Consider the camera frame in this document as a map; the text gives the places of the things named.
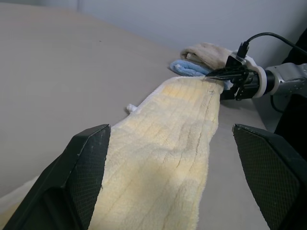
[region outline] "gray table surface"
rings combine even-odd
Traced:
[[[0,4],[0,197],[39,175],[76,133],[114,125],[164,80],[179,52],[90,16]],[[231,128],[264,128],[250,100],[221,103],[198,229],[268,229]]]

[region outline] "beige towel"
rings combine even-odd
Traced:
[[[89,229],[196,229],[222,91],[203,77],[172,78],[112,127]]]
[[[220,69],[225,67],[230,54],[231,51],[226,48],[204,42],[185,48],[180,56],[183,60],[192,61],[198,65]]]

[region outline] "black cable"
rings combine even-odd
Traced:
[[[297,51],[301,52],[302,54],[307,56],[307,52],[305,50],[303,50],[302,48],[296,46],[294,43],[290,42],[289,40],[285,39],[284,37],[281,37],[278,34],[274,34],[274,33],[270,33],[270,32],[266,32],[266,33],[260,33],[260,34],[256,34],[252,37],[250,37],[246,42],[250,43],[251,40],[257,38],[257,37],[261,37],[261,36],[272,36],[272,37],[276,37],[279,40],[285,42],[287,45],[291,46],[292,48],[296,49]]]
[[[275,104],[274,104],[274,97],[273,95],[271,95],[271,106],[273,107],[273,109],[279,113],[283,113],[284,111],[283,110],[280,110],[278,108],[276,108]]]
[[[289,40],[285,39],[284,37],[281,37],[278,34],[274,34],[274,33],[270,33],[270,32],[265,32],[265,33],[260,33],[260,34],[256,34],[252,37],[250,37],[247,41],[243,42],[237,52],[237,55],[241,58],[245,58],[246,53],[248,52],[248,45],[250,43],[250,41],[252,41],[253,39],[257,38],[257,37],[261,37],[261,36],[272,36],[272,37],[276,37],[279,40],[285,42],[287,45],[291,46],[293,49],[296,49],[297,51],[301,52],[302,54],[307,56],[307,52],[303,49],[301,49],[300,47],[296,46],[294,43],[290,42]]]

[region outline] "stack of towels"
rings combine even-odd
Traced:
[[[231,51],[211,43],[200,43],[185,48],[181,53],[181,59],[170,64],[170,69],[188,77],[204,76],[212,70],[225,67]],[[230,81],[224,82],[224,90],[232,86]]]

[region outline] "white ring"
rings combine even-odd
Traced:
[[[247,67],[253,71],[256,71],[259,75],[259,89],[255,93],[253,98],[261,97],[267,88],[267,75],[262,67],[256,65],[254,59],[249,56],[246,56],[245,60],[247,61]]]

